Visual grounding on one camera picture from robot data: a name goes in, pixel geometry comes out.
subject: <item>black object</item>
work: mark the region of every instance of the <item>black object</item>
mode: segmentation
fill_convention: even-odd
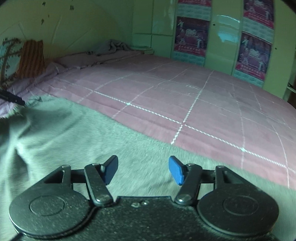
[[[16,103],[16,104],[19,104],[19,105],[22,105],[24,106],[25,105],[25,102],[22,100],[21,97],[18,97],[6,90],[1,90],[0,89],[0,99],[3,99],[5,101],[8,101],[8,102],[13,102],[13,103]]]
[[[171,197],[125,197],[115,202],[108,185],[117,156],[83,170],[61,166],[16,197],[9,208],[19,233],[13,240],[278,241],[270,231],[279,208],[274,199],[230,169],[203,170],[169,158],[181,185]],[[86,183],[90,200],[73,190]],[[200,185],[214,190],[197,200]]]

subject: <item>poster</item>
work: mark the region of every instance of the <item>poster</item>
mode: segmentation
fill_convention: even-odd
[[[235,68],[242,72],[240,77],[250,76],[250,83],[261,86],[265,80],[270,52],[271,43],[243,32]]]
[[[274,5],[272,0],[244,0],[244,17],[274,28]]]
[[[233,76],[262,87],[273,38],[273,0],[244,0],[242,37]]]
[[[174,59],[204,65],[211,5],[211,0],[178,1]]]

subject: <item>metal bolt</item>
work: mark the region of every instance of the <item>metal bolt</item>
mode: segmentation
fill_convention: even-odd
[[[106,203],[111,201],[111,197],[107,194],[103,194],[98,196],[96,200],[101,203]]]
[[[148,201],[142,201],[142,202],[141,202],[141,205],[143,205],[143,206],[147,206],[148,204],[149,204]]]
[[[181,194],[177,196],[177,201],[180,203],[187,203],[191,201],[192,197],[189,194]]]

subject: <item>striped pillow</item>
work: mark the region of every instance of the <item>striped pillow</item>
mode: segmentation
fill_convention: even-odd
[[[15,77],[19,79],[37,77],[44,71],[43,41],[26,41],[22,48],[20,64]]]

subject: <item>green wall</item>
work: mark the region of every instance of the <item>green wall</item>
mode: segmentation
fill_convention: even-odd
[[[134,0],[133,45],[148,46],[170,57],[174,43],[177,0]],[[274,42],[263,89],[283,98],[296,72],[296,14],[274,0]],[[205,67],[232,74],[238,57],[243,0],[213,0]]]
[[[120,27],[122,41],[132,44],[133,0],[92,0]]]
[[[296,14],[274,0],[274,43],[263,89],[283,98],[291,76],[296,47]]]
[[[175,32],[176,0],[134,0],[133,45],[152,47],[170,57]]]
[[[240,43],[242,14],[242,0],[212,1],[205,67],[232,74]]]
[[[295,56],[294,56],[294,61],[293,61],[293,65],[292,65],[292,71],[291,71],[291,75],[290,75],[290,78],[289,78],[289,83],[291,85],[294,84],[295,77],[296,77],[296,53],[295,53]]]

